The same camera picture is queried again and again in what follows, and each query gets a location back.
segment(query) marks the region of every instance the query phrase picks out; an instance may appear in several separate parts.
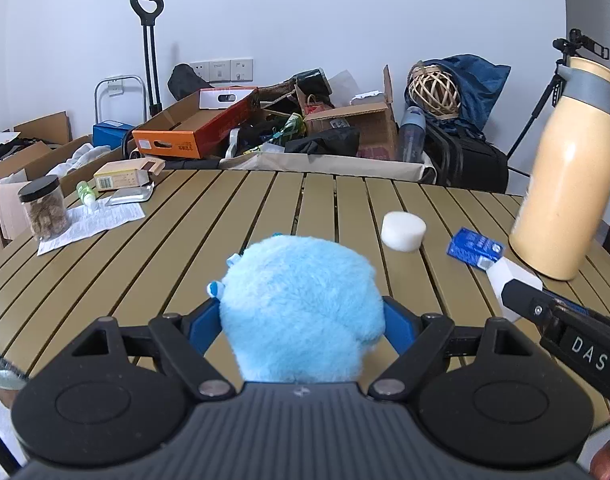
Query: fluffy light blue fur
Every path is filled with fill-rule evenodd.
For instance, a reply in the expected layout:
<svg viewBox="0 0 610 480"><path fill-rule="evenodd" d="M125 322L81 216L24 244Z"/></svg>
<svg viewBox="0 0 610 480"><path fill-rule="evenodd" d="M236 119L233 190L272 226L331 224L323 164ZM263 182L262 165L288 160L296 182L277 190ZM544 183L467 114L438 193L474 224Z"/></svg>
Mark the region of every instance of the fluffy light blue fur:
<svg viewBox="0 0 610 480"><path fill-rule="evenodd" d="M220 320L246 381L355 380L385 329L373 267L326 240L263 240L222 284Z"/></svg>

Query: table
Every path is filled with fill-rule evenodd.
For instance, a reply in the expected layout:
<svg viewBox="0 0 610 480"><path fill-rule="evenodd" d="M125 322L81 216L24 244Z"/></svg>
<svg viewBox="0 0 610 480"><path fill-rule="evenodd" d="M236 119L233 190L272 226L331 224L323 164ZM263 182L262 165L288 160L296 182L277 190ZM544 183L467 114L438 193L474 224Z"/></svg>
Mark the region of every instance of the table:
<svg viewBox="0 0 610 480"><path fill-rule="evenodd" d="M376 284L415 314L444 312L457 324L483 326L501 312L484 272L445 254L461 227L503 244L520 197L420 186L380 178L271 171L163 172L146 218L36 256L29 234L0 254L0 356L32 376L100 316L142 325L163 312L187 314L207 299L206 285L227 271L226 258L279 232L334 240L366 256ZM74 203L68 197L67 203ZM421 251L381 245L385 213L421 216ZM511 249L505 255L518 262ZM610 316L610 256L592 245L571 282L543 278L553 292ZM538 340L525 320L517 325ZM236 363L219 336L207 358L236 386ZM365 361L364 387L396 358L386 340ZM152 367L148 359L139 366ZM454 359L451 366L462 362ZM595 407L595 427L608 420L606 401L582 379Z"/></svg>

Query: wicker lantern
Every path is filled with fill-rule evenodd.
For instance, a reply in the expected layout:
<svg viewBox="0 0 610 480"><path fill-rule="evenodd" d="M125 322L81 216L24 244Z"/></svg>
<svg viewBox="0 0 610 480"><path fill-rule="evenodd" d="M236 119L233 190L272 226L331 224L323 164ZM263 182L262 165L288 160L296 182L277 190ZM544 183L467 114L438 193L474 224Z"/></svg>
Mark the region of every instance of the wicker lantern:
<svg viewBox="0 0 610 480"><path fill-rule="evenodd" d="M460 112L460 94L451 74L438 65L415 64L407 78L410 97L437 119L454 119Z"/></svg>

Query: white foam block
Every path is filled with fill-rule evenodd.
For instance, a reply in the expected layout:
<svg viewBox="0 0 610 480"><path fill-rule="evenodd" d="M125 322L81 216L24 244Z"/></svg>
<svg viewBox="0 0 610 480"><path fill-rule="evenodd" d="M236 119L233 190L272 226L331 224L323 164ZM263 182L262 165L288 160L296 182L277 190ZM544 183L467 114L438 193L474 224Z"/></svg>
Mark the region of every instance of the white foam block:
<svg viewBox="0 0 610 480"><path fill-rule="evenodd" d="M511 280L519 280L520 282L527 283L527 285L531 285L538 290L543 290L543 282L538 276L532 274L528 270L523 269L520 265L515 264L507 258L501 258L495 264L489 267L489 269L487 269L487 276L492 284L498 304L501 307L502 316L512 323L520 319L520 316L502 304L502 288Z"/></svg>
<svg viewBox="0 0 610 480"><path fill-rule="evenodd" d="M395 251L411 252L420 248L427 225L416 215L392 211L383 218L380 239Z"/></svg>

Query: human hand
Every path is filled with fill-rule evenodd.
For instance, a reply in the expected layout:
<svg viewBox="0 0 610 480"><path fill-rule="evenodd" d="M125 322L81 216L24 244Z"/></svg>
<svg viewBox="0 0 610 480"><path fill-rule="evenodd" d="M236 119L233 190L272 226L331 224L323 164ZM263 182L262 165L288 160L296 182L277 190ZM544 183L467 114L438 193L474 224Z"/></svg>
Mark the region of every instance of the human hand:
<svg viewBox="0 0 610 480"><path fill-rule="evenodd" d="M589 471L596 480L610 480L610 441L594 455Z"/></svg>

